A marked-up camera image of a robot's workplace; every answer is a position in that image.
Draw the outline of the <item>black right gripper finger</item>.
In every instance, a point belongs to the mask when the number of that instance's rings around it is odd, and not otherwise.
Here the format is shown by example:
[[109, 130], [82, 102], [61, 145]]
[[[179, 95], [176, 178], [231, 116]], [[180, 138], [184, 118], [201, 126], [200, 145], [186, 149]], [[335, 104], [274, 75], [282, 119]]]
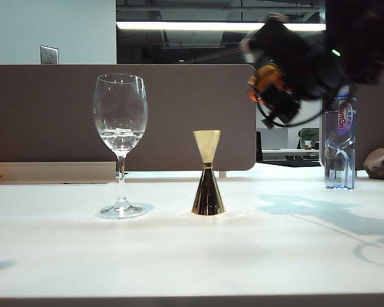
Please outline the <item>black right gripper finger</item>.
[[259, 112], [263, 116], [262, 123], [269, 129], [297, 126], [298, 123], [291, 121], [299, 110], [300, 103], [290, 93], [278, 89], [275, 85], [268, 85], [259, 92]]

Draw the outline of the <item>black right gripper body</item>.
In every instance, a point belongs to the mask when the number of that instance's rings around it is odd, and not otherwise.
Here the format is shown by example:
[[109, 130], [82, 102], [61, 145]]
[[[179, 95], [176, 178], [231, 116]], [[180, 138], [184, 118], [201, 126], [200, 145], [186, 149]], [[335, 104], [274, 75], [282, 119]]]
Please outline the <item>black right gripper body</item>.
[[344, 84], [336, 56], [322, 42], [302, 38], [278, 19], [245, 38], [242, 50], [253, 57], [259, 91], [274, 84], [295, 99], [314, 100], [336, 94]]

